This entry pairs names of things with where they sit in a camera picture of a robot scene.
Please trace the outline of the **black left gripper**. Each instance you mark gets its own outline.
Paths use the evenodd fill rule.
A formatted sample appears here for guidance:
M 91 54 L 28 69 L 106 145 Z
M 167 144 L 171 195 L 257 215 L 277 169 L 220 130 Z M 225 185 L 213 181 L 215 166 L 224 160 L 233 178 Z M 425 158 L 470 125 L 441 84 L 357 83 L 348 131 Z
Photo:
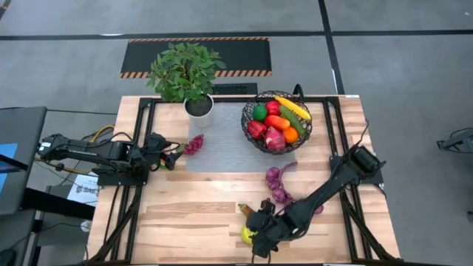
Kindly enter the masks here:
M 157 171 L 161 160 L 165 161 L 165 167 L 168 170 L 174 170 L 177 160 L 183 155 L 184 144 L 175 143 L 171 146 L 171 142 L 167 141 L 161 134 L 151 133 L 145 137 L 143 144 L 143 156 L 150 166 L 151 171 Z M 168 151 L 181 151 L 166 154 Z

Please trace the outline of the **orange red mango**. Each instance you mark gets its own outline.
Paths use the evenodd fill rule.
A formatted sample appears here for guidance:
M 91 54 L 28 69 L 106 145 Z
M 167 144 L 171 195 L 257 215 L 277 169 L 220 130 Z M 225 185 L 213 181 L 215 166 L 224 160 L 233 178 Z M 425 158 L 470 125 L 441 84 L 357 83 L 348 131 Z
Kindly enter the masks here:
M 275 129 L 282 131 L 290 127 L 290 121 L 288 119 L 277 115 L 268 115 L 264 120 L 264 124 L 267 127 L 274 127 Z

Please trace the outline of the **red grape bunch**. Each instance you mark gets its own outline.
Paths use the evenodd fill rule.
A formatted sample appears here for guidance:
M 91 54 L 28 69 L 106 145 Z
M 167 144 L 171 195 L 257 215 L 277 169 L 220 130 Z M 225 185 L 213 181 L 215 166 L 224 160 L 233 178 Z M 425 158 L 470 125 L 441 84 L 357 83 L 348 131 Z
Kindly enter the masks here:
M 204 135 L 199 134 L 190 140 L 184 147 L 183 153 L 186 155 L 196 154 L 202 147 L 204 142 Z

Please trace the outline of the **green cucumber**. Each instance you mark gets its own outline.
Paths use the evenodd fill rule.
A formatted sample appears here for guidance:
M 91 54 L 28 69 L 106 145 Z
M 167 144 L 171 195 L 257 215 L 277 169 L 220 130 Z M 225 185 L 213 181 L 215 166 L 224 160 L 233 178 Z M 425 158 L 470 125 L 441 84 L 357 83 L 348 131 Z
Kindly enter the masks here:
M 300 122 L 300 120 L 297 118 L 297 116 L 289 110 L 289 108 L 285 106 L 280 106 L 279 107 L 280 115 L 281 117 L 287 119 L 290 121 L 291 126 L 300 134 L 304 135 L 305 134 L 305 128 L 303 127 L 303 124 Z

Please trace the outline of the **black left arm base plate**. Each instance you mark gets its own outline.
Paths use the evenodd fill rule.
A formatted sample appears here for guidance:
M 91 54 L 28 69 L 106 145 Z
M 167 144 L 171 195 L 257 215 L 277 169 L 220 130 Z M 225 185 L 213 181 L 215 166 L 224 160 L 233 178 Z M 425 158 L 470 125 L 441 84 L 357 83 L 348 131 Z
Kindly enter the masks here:
M 110 168 L 94 168 L 98 176 L 99 186 L 124 185 L 138 186 L 148 182 L 149 171 L 138 169 L 136 171 L 115 171 Z

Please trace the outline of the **red bell pepper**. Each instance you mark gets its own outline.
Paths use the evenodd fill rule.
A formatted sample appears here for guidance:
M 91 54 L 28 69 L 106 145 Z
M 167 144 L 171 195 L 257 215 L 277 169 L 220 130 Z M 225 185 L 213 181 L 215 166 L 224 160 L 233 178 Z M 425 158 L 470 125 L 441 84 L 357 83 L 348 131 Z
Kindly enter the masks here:
M 248 124 L 248 132 L 255 140 L 260 140 L 264 137 L 267 131 L 267 126 L 257 120 L 252 120 Z

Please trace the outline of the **white printed paper sheet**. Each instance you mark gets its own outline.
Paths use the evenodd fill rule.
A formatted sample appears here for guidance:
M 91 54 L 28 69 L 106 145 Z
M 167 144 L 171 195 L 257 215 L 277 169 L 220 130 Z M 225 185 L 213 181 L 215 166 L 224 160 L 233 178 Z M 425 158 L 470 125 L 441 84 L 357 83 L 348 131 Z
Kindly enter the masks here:
M 95 207 L 99 195 L 98 176 L 92 172 L 79 174 L 71 189 L 67 199 Z

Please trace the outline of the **orange fruit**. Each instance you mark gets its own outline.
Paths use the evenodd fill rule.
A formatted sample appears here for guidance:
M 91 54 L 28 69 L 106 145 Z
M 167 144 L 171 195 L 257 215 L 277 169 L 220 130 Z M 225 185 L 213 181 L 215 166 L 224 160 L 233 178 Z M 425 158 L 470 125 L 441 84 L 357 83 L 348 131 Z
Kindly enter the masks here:
M 298 131 L 292 126 L 283 130 L 283 136 L 286 143 L 295 143 L 299 139 Z

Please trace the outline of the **black monitor with blue screen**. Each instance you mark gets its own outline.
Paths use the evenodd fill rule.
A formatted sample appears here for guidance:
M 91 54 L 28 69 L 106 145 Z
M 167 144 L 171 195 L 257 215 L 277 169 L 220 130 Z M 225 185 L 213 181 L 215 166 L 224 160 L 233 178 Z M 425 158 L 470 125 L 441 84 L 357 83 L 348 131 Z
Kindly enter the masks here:
M 0 109 L 0 155 L 26 166 L 0 172 L 0 216 L 21 209 L 46 113 L 44 106 Z

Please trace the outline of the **yellow banana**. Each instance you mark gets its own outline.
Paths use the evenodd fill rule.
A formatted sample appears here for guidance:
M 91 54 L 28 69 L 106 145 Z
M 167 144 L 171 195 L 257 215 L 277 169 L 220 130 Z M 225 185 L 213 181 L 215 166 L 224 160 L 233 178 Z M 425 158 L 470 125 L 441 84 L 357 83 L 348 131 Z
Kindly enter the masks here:
M 312 117 L 309 112 L 305 111 L 302 107 L 299 105 L 295 104 L 291 100 L 288 100 L 287 98 L 275 96 L 275 100 L 277 100 L 281 105 L 287 107 L 289 110 L 292 112 L 296 113 L 300 118 L 304 120 L 311 120 Z

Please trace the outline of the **yellow green apple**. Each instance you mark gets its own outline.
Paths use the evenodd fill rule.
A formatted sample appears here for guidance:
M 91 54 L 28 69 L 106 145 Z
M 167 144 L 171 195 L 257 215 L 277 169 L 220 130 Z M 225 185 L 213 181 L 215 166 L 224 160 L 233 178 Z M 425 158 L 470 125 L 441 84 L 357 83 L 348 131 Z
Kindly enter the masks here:
M 256 235 L 257 235 L 257 232 L 251 231 L 245 225 L 242 227 L 240 236 L 241 236 L 243 242 L 251 245 L 253 243 L 253 238 Z

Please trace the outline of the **green lime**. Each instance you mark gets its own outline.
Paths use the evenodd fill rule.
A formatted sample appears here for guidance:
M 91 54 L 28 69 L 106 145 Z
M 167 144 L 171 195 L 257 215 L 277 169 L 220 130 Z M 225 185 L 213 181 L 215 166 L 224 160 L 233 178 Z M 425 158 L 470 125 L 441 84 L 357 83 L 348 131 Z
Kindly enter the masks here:
M 263 122 L 267 117 L 268 112 L 265 106 L 255 106 L 252 113 L 253 120 Z

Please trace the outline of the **pink dragon fruit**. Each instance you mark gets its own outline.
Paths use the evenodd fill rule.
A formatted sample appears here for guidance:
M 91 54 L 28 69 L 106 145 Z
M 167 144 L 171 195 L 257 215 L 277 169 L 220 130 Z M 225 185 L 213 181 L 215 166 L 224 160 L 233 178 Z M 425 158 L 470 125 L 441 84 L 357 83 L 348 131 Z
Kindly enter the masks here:
M 279 130 L 270 126 L 265 133 L 265 144 L 269 151 L 284 151 L 285 137 Z

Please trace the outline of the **white plant pot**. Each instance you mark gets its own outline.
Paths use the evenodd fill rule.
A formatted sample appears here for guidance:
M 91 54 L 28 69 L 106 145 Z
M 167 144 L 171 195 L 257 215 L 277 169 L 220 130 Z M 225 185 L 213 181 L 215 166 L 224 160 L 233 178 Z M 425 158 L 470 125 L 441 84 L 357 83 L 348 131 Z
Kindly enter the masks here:
M 195 126 L 205 128 L 211 125 L 213 121 L 214 99 L 210 94 L 205 95 L 200 100 L 185 99 L 183 105 L 186 114 Z

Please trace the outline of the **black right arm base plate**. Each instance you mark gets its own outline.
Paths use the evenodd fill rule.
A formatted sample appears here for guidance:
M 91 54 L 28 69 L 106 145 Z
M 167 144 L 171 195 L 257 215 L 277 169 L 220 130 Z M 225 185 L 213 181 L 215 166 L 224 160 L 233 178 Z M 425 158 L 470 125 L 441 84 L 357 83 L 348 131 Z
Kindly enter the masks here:
M 330 170 L 333 170 L 339 161 L 341 160 L 341 156 L 333 156 L 329 159 L 329 164 L 330 164 Z M 361 184 L 371 184 L 371 185 L 379 185 L 384 182 L 382 173 L 379 171 L 377 174 L 375 174 L 373 177 L 367 178 L 367 179 L 362 179 Z

